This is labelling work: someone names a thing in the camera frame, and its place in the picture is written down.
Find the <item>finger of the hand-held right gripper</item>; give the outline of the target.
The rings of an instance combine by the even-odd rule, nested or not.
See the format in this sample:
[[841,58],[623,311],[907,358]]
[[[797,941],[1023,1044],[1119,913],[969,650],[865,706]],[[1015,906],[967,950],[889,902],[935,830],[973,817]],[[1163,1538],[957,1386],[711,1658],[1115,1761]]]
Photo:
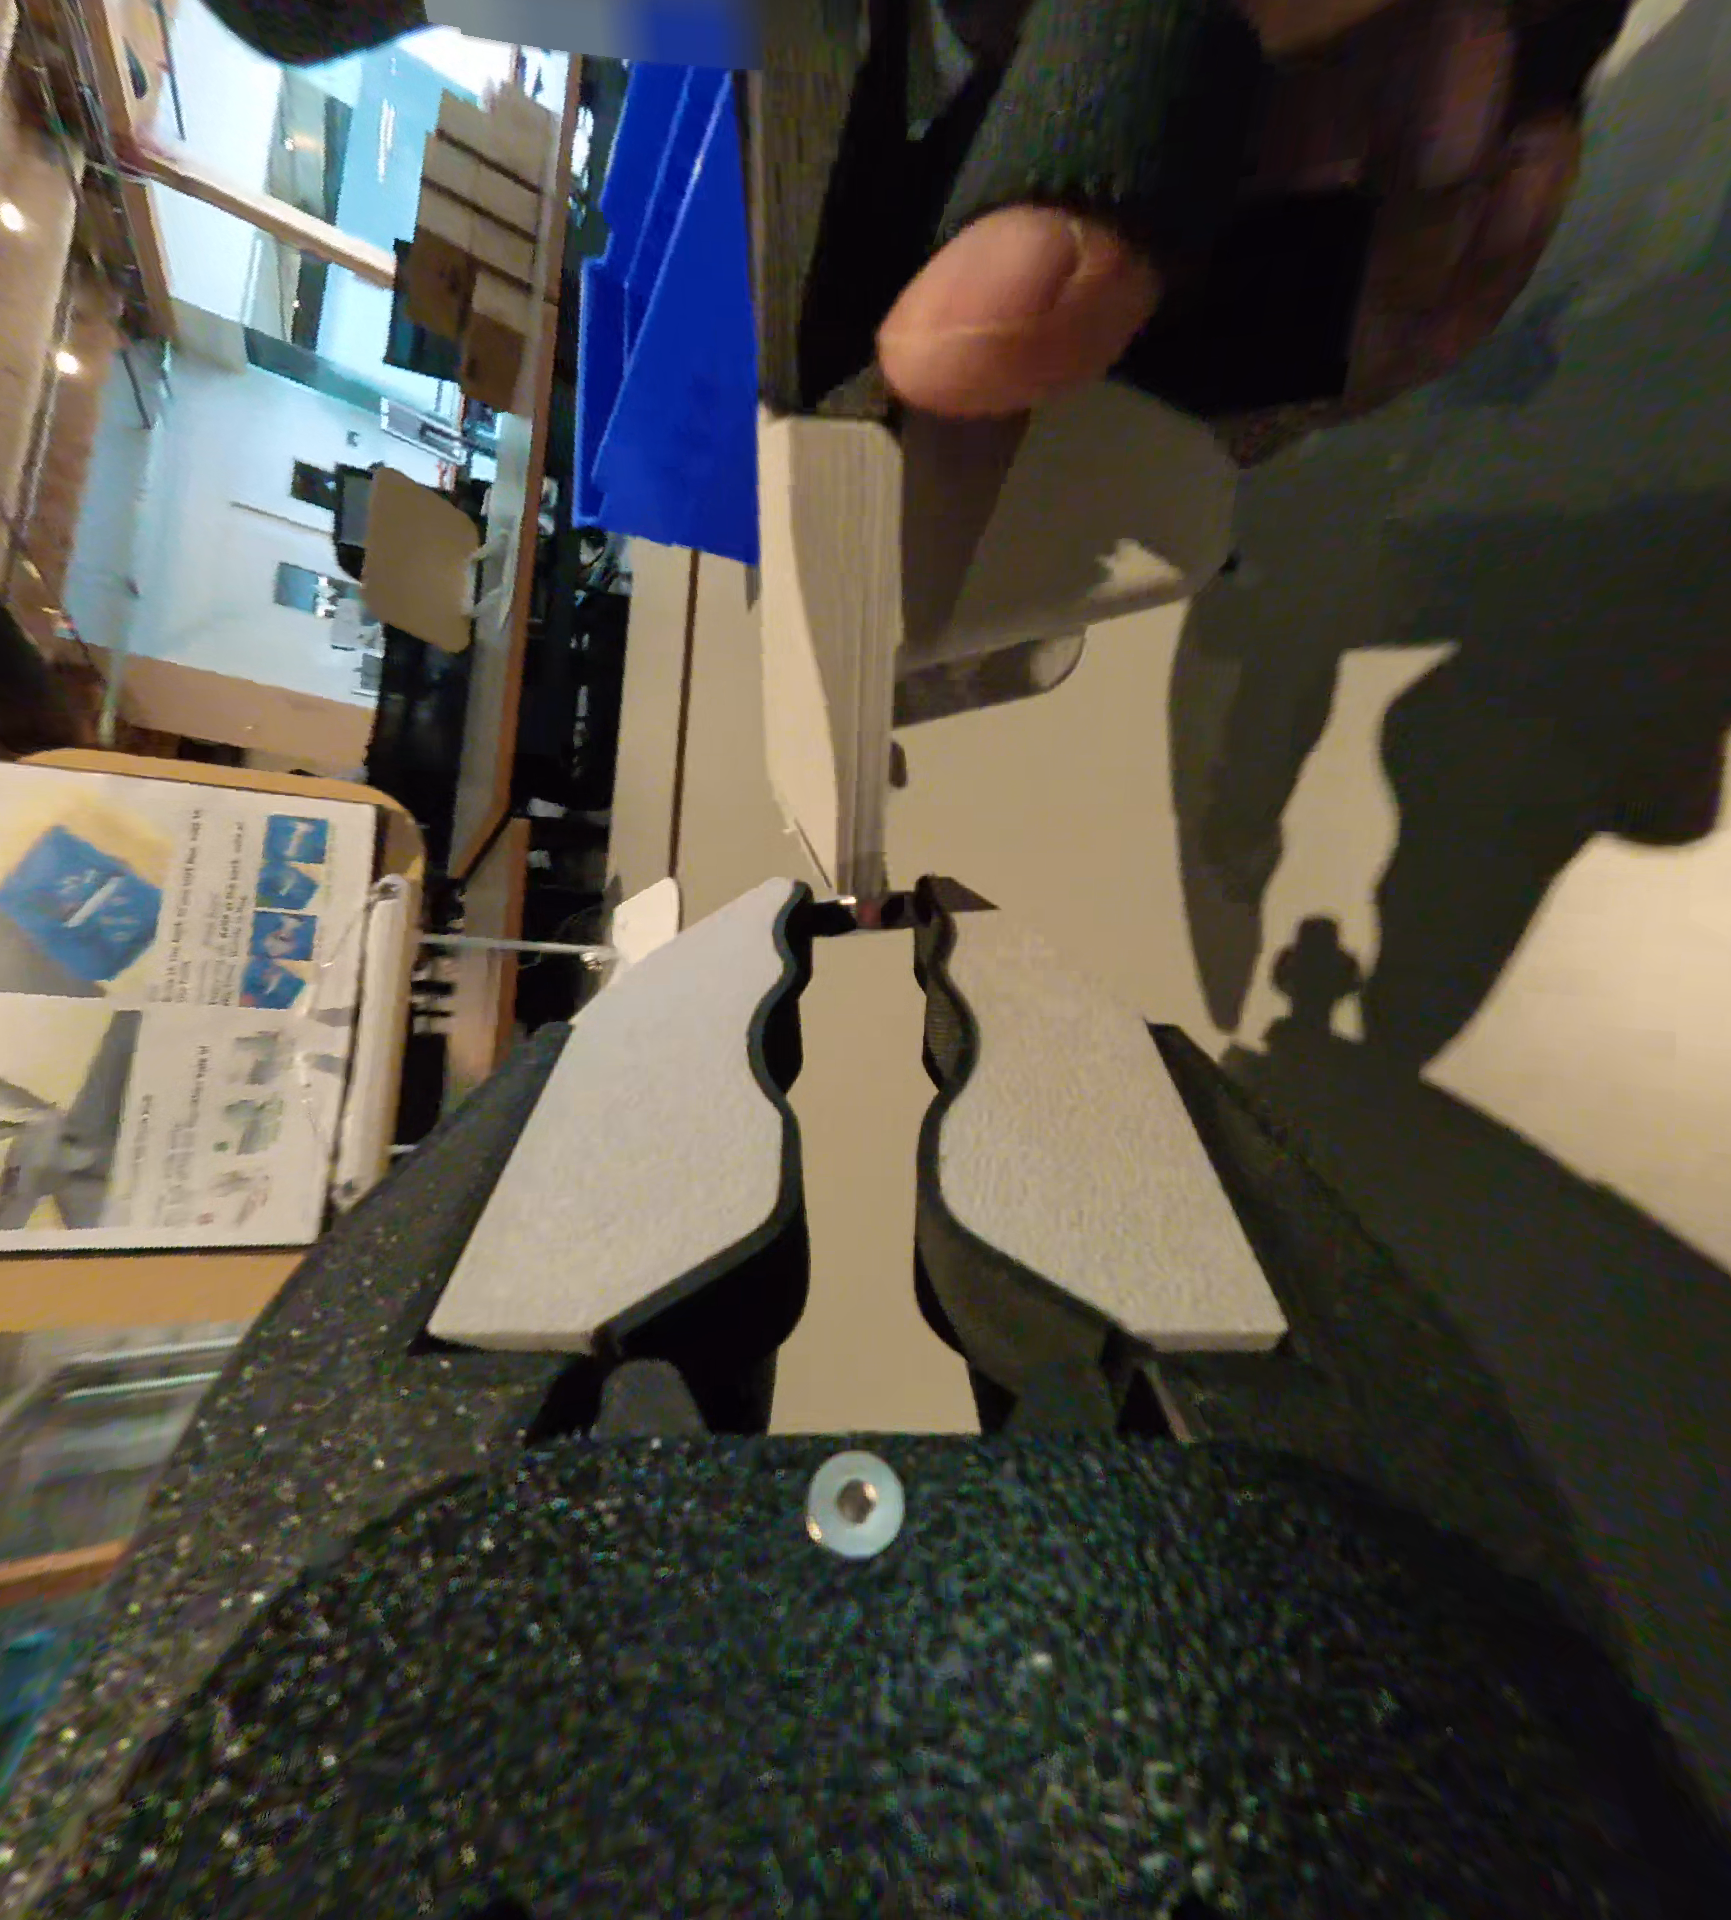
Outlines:
[[903,467],[869,420],[757,425],[759,671],[781,817],[837,896],[887,890]]

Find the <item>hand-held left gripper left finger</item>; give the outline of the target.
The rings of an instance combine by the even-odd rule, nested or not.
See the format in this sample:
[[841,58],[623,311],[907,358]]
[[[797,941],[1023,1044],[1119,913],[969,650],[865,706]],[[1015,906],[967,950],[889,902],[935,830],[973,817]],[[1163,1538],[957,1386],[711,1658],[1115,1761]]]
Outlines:
[[425,1331],[599,1345],[803,1228],[787,1101],[811,890],[773,876],[633,957],[569,1021]]

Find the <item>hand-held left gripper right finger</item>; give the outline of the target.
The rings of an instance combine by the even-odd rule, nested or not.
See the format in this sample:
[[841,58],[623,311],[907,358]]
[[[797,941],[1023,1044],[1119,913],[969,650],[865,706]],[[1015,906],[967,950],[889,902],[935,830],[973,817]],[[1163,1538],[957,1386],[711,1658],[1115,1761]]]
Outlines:
[[1277,1345],[1153,1028],[953,880],[913,894],[917,1267],[955,1345]]

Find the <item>blue plastic bin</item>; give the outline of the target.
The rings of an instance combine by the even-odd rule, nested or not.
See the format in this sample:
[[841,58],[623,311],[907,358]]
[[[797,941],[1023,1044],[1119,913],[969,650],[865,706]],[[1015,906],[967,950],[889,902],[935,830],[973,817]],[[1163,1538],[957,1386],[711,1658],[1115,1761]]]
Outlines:
[[757,338],[729,70],[635,62],[583,261],[571,516],[755,566]]

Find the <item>person's right hand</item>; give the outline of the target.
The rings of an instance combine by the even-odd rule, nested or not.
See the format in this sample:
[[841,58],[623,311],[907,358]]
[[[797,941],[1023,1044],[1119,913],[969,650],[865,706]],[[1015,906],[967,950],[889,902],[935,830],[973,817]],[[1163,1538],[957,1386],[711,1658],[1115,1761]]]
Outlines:
[[1629,3],[929,3],[965,62],[887,184],[907,410],[1117,376],[1239,462],[1469,358],[1571,197]]

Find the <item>beige tablet on stand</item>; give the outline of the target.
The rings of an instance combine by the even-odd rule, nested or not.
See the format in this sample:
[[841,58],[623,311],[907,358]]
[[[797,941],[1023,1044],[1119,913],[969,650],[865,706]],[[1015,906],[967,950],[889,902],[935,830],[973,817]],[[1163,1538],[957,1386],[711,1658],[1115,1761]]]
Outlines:
[[361,595],[377,623],[461,656],[473,641],[479,527],[447,493],[379,464],[369,474]]

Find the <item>stack of cardboard boxes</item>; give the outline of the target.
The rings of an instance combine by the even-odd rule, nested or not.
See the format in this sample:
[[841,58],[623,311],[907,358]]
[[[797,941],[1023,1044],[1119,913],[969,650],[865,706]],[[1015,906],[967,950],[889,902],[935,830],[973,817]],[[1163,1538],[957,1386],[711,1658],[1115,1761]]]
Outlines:
[[447,91],[423,144],[411,237],[397,246],[395,315],[449,347],[445,378],[495,413],[513,410],[539,333],[559,131],[559,115],[515,84],[487,101]]

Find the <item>instruction sheet on clipboard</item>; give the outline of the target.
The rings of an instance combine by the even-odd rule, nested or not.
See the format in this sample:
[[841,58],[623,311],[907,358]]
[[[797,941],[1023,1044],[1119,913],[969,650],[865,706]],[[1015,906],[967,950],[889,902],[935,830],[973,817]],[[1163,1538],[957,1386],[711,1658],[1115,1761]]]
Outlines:
[[[351,780],[219,770],[118,752],[60,750],[14,763],[76,771],[136,771],[162,780],[235,786],[275,796],[319,796],[375,803],[381,876],[411,881],[419,906],[423,837],[383,792]],[[90,1329],[179,1320],[233,1320],[255,1313],[293,1274],[341,1211],[329,1210],[317,1235],[289,1249],[185,1249],[0,1255],[0,1331]]]

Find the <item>printed instruction sheet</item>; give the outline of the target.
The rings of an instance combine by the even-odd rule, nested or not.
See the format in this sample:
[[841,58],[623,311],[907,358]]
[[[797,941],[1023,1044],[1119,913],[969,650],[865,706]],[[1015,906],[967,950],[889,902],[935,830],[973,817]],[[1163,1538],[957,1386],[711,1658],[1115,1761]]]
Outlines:
[[0,761],[0,1255],[317,1235],[379,855],[375,803]]

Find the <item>white plastic base plate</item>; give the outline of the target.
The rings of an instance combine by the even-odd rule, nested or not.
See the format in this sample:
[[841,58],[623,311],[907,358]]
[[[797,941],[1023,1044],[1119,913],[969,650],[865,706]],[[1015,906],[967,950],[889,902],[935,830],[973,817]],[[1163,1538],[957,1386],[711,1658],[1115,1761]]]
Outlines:
[[637,967],[653,952],[665,948],[681,929],[683,896],[673,876],[621,897],[609,913],[605,946],[609,971]]

